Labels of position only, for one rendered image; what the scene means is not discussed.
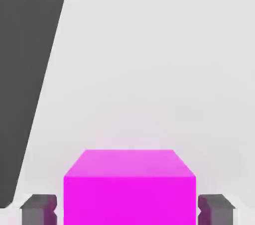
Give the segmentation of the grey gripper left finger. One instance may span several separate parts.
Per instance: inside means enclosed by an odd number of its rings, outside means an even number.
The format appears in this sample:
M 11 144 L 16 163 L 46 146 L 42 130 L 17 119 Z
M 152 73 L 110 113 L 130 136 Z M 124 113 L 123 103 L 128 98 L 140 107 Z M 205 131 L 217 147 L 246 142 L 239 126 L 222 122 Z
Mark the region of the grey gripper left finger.
M 6 208 L 5 225 L 57 225 L 55 194 L 19 194 Z

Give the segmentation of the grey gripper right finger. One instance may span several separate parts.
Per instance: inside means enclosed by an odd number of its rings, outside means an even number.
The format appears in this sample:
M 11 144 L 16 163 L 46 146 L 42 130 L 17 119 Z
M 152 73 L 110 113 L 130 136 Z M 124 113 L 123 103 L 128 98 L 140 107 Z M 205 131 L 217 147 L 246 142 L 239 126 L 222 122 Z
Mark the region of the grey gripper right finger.
M 230 194 L 198 196 L 197 225 L 249 225 L 249 208 Z

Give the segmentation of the small magenta cube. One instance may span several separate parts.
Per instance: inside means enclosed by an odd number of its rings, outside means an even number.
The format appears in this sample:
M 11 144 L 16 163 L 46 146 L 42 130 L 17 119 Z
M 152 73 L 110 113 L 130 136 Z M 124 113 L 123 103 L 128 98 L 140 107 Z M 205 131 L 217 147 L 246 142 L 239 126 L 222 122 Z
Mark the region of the small magenta cube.
M 64 225 L 196 225 L 196 177 L 173 150 L 86 150 L 63 204 Z

